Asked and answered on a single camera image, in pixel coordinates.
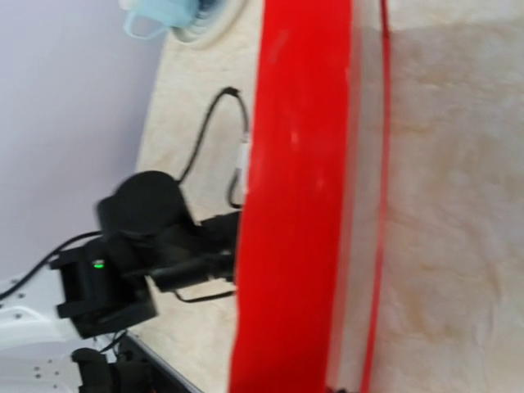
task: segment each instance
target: wall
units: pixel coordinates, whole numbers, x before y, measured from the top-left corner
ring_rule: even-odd
[[[133,172],[162,40],[123,20],[116,0],[0,5],[0,279],[94,229]]]

